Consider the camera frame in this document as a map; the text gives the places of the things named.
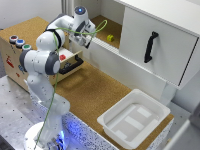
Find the brown work surface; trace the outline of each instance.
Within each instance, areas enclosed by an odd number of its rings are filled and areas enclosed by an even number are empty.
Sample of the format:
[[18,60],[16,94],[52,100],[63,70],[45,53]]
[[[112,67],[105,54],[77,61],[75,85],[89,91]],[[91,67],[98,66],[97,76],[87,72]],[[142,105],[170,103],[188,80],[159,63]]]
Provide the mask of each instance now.
[[[36,17],[0,31],[0,36],[9,42],[11,35],[18,35],[27,44],[32,45],[33,49],[37,49],[35,45],[36,39],[47,25],[48,22]],[[104,133],[102,126],[97,123],[97,118],[130,91],[131,89],[94,68],[87,62],[84,62],[82,69],[62,80],[62,82],[59,82],[56,90],[58,94],[70,101],[70,111],[72,113],[119,149],[123,148]],[[169,115],[137,150],[145,150],[172,119],[173,116]]]
[[[116,23],[116,22],[114,22],[114,21],[112,21],[108,18],[105,18],[103,16],[97,16],[97,17],[91,19],[91,21],[96,26],[98,26],[103,20],[107,20],[108,24],[102,31],[97,33],[96,37],[119,49],[121,32],[122,32],[122,25],[120,25],[120,24],[118,24],[118,23]],[[110,35],[110,34],[114,36],[113,42],[110,42],[110,41],[107,40],[107,36]]]

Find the white robotic arm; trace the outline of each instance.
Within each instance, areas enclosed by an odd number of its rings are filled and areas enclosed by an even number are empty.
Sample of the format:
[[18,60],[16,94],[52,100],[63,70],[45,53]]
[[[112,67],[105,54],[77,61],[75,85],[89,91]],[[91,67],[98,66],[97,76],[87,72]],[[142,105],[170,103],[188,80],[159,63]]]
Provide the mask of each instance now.
[[[64,31],[69,34],[71,41],[85,47],[88,47],[89,43],[81,33],[95,32],[95,25],[88,19],[86,8],[76,7],[74,14],[74,18],[63,14],[59,15],[47,26],[45,32],[37,38],[37,51],[23,51],[20,56],[21,66],[29,74],[27,85],[31,98],[47,108],[50,107],[54,89],[46,75],[55,75],[60,69],[60,60],[56,49],[57,46],[60,48],[65,42]],[[65,98],[55,94],[43,131],[41,135],[38,132],[35,137],[35,139],[38,139],[40,135],[36,150],[51,149],[48,143],[55,141],[53,139],[56,139],[62,131],[62,115],[68,113],[69,108],[70,103]]]

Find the grey floor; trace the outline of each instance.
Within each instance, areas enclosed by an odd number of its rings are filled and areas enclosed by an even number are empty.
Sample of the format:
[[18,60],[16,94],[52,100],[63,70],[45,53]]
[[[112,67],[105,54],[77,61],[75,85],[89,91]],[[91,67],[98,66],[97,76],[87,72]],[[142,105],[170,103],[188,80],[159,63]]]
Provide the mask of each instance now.
[[5,69],[4,69],[4,65],[3,65],[3,60],[1,58],[1,52],[0,52],[0,78],[5,76]]

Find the yellow object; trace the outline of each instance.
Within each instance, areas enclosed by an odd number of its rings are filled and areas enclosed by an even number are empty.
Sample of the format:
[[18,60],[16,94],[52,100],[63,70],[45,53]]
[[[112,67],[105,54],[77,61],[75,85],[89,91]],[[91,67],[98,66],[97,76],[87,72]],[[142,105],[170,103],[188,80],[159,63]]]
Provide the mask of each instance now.
[[111,35],[111,34],[108,35],[108,36],[107,36],[107,40],[110,41],[110,42],[114,41],[114,36]]

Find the white cabinet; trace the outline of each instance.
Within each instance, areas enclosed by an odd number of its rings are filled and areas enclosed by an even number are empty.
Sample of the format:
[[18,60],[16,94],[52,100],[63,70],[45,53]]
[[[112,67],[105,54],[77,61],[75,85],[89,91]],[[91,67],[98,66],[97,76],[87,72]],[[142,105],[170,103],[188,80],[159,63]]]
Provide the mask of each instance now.
[[[152,32],[158,37],[149,40]],[[198,37],[126,7],[119,52],[150,72],[179,86]],[[152,60],[145,63],[147,45]]]

